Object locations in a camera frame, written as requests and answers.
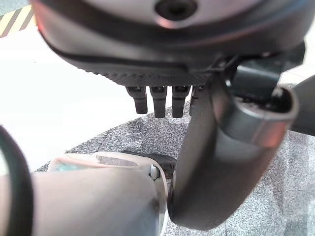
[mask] white floor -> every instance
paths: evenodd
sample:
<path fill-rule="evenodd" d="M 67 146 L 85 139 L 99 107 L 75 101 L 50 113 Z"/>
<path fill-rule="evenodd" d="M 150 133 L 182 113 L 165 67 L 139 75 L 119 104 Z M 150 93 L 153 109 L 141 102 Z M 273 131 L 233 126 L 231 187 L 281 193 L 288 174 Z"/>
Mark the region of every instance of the white floor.
<path fill-rule="evenodd" d="M 284 73 L 283 81 L 296 83 L 315 74 L 315 29 L 307 43 L 304 65 Z M 0 124 L 17 141 L 31 170 L 139 117 L 124 87 L 64 62 L 35 28 L 0 39 L 0 52 Z"/>

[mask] robotic hand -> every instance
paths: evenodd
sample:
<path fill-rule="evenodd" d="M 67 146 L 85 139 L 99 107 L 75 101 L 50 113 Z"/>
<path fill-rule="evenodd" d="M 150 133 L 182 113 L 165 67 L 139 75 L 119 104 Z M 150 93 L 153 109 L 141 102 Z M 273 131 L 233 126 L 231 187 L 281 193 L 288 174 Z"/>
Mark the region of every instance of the robotic hand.
<path fill-rule="evenodd" d="M 313 0 L 31 2 L 50 48 L 125 86 L 137 113 L 147 113 L 150 87 L 155 116 L 165 117 L 172 86 L 179 118 L 192 87 L 191 121 L 168 196 L 178 225 L 218 226 L 253 190 L 291 125 L 315 135 L 314 98 L 305 93 L 314 80 L 296 92 L 277 86 L 282 72 L 303 61 Z"/>

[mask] circular hole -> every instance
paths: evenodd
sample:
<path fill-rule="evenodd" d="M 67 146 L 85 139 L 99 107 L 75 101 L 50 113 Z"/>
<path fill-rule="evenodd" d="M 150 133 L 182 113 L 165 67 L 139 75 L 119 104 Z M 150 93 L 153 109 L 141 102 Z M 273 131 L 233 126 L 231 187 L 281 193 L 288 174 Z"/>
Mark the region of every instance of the circular hole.
<path fill-rule="evenodd" d="M 194 0 L 161 0 L 156 5 L 156 12 L 170 21 L 182 21 L 192 16 L 197 10 Z"/>
<path fill-rule="evenodd" d="M 179 2 L 173 6 L 170 6 L 168 11 L 169 11 L 169 14 L 179 17 L 186 13 L 187 6 L 183 4 L 182 2 Z"/>

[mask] black wire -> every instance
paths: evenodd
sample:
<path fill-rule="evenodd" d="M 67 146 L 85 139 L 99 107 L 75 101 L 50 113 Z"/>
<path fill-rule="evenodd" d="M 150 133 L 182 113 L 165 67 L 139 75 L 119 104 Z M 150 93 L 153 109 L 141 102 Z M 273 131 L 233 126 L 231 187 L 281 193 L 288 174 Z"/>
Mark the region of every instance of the black wire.
<path fill-rule="evenodd" d="M 31 236 L 33 221 L 33 188 L 26 160 L 0 125 L 0 148 L 10 173 L 11 209 L 7 236 Z"/>

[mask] yellow and black hazard stripe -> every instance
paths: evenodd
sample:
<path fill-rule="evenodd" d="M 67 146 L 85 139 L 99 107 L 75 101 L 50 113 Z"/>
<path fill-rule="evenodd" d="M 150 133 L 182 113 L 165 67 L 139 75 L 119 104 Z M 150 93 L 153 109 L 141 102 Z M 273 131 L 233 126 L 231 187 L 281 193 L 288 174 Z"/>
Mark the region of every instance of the yellow and black hazard stripe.
<path fill-rule="evenodd" d="M 32 6 L 8 12 L 0 16 L 0 38 L 36 25 Z"/>

